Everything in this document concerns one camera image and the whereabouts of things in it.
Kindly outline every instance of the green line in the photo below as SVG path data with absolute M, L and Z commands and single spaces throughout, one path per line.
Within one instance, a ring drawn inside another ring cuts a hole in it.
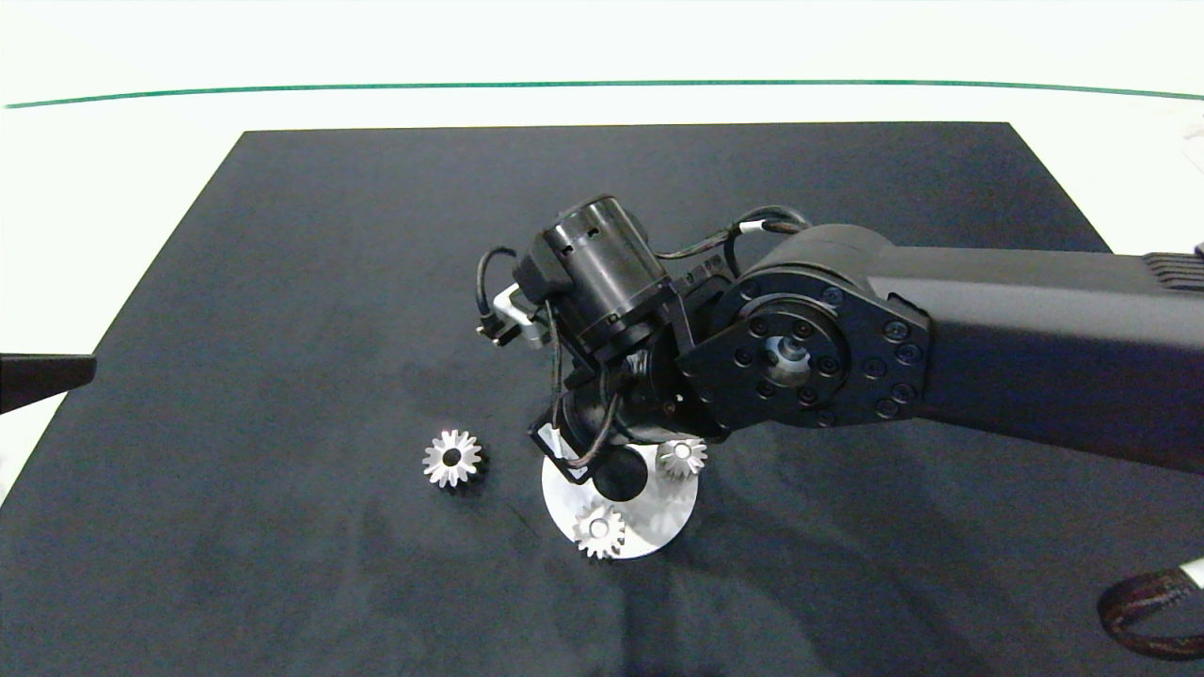
M 1081 92 L 1087 94 L 1119 94 L 1122 96 L 1155 96 L 1204 101 L 1204 94 L 1156 92 L 1151 89 L 1116 89 L 1111 87 L 1079 87 L 1074 84 L 1039 84 L 1028 82 L 980 82 L 972 80 L 595 80 L 547 82 L 378 82 L 360 84 L 268 84 L 261 87 L 203 87 L 196 89 L 160 89 L 128 92 L 6 104 L 6 108 L 34 108 L 88 104 L 117 99 L 147 99 L 152 96 L 188 96 L 193 94 L 244 94 L 250 92 L 321 92 L 338 89 L 547 89 L 567 87 L 726 87 L 726 86 L 799 86 L 799 84 L 886 84 L 913 87 L 987 87 L 995 89 L 1044 89 L 1051 92 Z

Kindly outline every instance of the black surface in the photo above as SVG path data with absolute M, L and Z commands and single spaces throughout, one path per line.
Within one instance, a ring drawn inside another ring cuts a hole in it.
M 1094 617 L 1200 554 L 1198 477 L 931 422 L 738 432 L 678 540 L 583 561 L 524 435 L 548 355 L 474 335 L 472 271 L 601 192 L 663 249 L 780 202 L 1105 251 L 1002 124 L 248 134 L 0 512 L 4 672 L 1199 672 Z M 479 495 L 425 484 L 443 426 Z

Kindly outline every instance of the black cylindrical motor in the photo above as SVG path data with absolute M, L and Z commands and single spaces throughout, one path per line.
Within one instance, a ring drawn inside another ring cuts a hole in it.
M 536 237 L 514 278 L 527 299 L 550 300 L 562 331 L 602 360 L 651 334 L 645 320 L 673 296 L 643 229 L 610 195 L 561 214 Z

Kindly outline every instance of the metal gear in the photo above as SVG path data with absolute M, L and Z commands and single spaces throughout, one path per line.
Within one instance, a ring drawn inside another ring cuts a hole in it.
M 577 549 L 586 557 L 610 559 L 616 557 L 626 542 L 627 524 L 613 507 L 600 504 L 588 511 L 573 526 Z
M 483 460 L 476 437 L 467 431 L 444 430 L 426 447 L 423 475 L 430 475 L 431 484 L 438 484 L 439 489 L 454 489 L 456 484 L 479 477 L 478 466 Z
M 707 465 L 707 445 L 702 440 L 673 440 L 656 447 L 656 465 L 669 477 L 685 479 Z

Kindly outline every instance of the white background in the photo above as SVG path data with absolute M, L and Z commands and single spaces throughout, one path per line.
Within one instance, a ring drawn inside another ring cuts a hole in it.
M 238 86 L 695 78 L 1199 95 L 1202 36 L 1204 5 L 1194 2 L 4 1 L 0 102 Z M 92 352 L 243 130 L 815 120 L 1010 122 L 1117 253 L 1204 240 L 1198 100 L 797 86 L 284 92 L 2 110 L 0 352 Z M 0 500 L 60 401 L 0 418 Z

